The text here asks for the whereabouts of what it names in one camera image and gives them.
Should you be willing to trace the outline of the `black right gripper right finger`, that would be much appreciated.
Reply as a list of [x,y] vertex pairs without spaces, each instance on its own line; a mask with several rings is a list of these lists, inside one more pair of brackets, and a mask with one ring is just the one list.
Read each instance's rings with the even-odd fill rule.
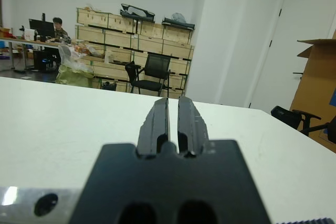
[[209,141],[207,126],[193,101],[185,96],[178,100],[177,138],[180,154],[198,156]]

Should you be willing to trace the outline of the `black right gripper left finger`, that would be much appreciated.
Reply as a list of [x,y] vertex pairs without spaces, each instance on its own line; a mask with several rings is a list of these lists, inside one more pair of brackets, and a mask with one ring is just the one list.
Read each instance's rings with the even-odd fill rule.
[[140,127],[138,138],[139,155],[156,155],[165,142],[170,141],[169,100],[161,98],[153,107]]

